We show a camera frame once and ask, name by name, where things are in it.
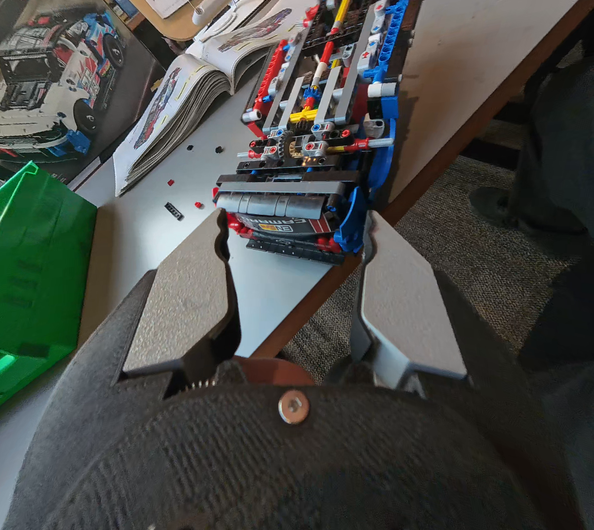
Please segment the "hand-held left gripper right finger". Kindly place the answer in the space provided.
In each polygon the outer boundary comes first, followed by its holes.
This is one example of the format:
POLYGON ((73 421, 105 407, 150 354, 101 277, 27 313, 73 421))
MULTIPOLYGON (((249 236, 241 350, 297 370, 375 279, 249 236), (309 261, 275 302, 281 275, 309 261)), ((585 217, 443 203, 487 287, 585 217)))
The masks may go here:
POLYGON ((435 273, 378 212, 367 212, 350 332, 351 356, 380 385, 404 388, 414 374, 467 376, 435 273))

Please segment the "person's dark clothing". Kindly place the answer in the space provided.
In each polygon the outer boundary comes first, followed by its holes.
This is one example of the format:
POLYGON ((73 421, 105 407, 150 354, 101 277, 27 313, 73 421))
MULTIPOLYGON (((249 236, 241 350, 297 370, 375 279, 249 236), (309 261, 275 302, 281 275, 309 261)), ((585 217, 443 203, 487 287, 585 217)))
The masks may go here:
POLYGON ((471 193, 473 212, 501 228, 593 237, 593 53, 540 89, 510 189, 471 193))

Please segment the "brick-built toy race car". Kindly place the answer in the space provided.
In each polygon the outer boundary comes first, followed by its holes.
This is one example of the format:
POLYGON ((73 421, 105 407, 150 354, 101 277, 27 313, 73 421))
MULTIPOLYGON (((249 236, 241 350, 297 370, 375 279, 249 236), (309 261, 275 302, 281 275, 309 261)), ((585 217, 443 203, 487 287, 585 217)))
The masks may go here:
POLYGON ((331 266, 360 250, 423 1, 319 0, 269 53, 242 115, 255 139, 213 189, 248 249, 331 266))

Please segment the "green storage bin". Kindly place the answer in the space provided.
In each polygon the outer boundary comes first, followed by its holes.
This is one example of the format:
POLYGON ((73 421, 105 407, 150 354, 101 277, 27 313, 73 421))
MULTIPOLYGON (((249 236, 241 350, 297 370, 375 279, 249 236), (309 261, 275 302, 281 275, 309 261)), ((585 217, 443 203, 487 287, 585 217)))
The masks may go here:
POLYGON ((77 348, 96 214, 33 162, 1 186, 1 404, 77 348))

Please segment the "open instruction booklet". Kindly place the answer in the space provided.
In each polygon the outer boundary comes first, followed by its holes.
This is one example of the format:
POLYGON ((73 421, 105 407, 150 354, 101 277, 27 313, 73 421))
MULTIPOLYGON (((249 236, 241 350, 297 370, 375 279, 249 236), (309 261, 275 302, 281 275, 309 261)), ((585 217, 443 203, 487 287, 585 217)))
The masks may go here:
POLYGON ((116 149, 115 197, 125 194, 192 134, 212 103, 234 95, 243 74, 297 33, 320 0, 279 0, 259 21, 199 37, 169 66, 142 117, 116 149))

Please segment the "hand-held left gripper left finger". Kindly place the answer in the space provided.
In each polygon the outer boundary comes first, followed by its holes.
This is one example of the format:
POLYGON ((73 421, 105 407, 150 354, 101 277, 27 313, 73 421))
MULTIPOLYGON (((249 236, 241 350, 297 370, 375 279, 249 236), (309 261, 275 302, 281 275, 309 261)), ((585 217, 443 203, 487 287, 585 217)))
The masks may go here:
POLYGON ((215 209, 158 266, 131 342, 128 377, 173 372, 203 384, 241 343, 227 213, 215 209))

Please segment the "black toy car box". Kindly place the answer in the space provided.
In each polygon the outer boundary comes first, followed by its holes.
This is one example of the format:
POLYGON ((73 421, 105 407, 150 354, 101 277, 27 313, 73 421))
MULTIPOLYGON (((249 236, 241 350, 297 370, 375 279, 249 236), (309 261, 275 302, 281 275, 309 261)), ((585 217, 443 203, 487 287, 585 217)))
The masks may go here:
POLYGON ((104 0, 1 0, 1 170, 69 184, 105 161, 165 70, 104 0))

